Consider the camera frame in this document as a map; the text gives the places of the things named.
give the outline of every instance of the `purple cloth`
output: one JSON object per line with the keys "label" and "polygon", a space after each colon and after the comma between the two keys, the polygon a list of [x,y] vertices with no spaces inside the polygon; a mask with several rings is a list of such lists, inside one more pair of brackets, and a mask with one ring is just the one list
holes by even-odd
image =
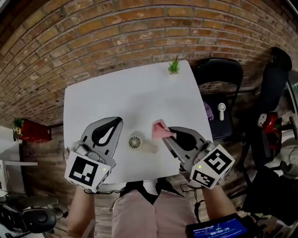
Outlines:
{"label": "purple cloth", "polygon": [[207,113],[207,117],[208,117],[208,119],[209,119],[209,120],[213,120],[214,116],[213,116],[211,107],[210,107],[207,103],[205,103],[205,102],[203,102],[203,103],[204,103],[204,106],[205,106],[205,111],[206,111],[206,113]]}

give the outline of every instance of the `red planter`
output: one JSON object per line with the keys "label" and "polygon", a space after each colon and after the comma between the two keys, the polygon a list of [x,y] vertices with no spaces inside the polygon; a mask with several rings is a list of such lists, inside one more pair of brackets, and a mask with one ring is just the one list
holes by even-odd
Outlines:
{"label": "red planter", "polygon": [[24,124],[21,131],[23,133],[23,135],[19,137],[21,140],[36,143],[52,140],[51,128],[27,119],[24,119]]}

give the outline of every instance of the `pink shirt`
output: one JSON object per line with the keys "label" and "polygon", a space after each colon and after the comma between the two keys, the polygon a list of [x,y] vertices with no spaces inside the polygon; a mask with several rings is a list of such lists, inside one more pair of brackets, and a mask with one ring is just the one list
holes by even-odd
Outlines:
{"label": "pink shirt", "polygon": [[112,238],[185,238],[185,226],[197,223],[189,201],[162,190],[152,205],[137,190],[114,206]]}

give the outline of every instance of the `human arm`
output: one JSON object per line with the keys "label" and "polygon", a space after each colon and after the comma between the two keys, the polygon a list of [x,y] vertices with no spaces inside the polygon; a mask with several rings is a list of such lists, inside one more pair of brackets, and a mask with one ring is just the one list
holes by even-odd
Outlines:
{"label": "human arm", "polygon": [[210,220],[236,213],[233,203],[220,185],[215,186],[213,189],[203,188],[202,191]]}
{"label": "human arm", "polygon": [[92,220],[95,220],[94,194],[77,187],[68,213],[68,236],[81,238]]}

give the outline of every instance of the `brick wall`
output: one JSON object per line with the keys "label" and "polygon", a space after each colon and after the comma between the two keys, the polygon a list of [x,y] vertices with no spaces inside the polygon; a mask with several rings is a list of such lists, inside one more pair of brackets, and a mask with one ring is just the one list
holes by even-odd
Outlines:
{"label": "brick wall", "polygon": [[[236,59],[242,89],[255,88],[272,46],[287,51],[298,69],[297,25],[279,0],[50,0],[0,49],[0,125],[14,117],[62,122],[68,85],[175,56],[193,67],[206,57]],[[1,34],[9,35],[5,28]]]}

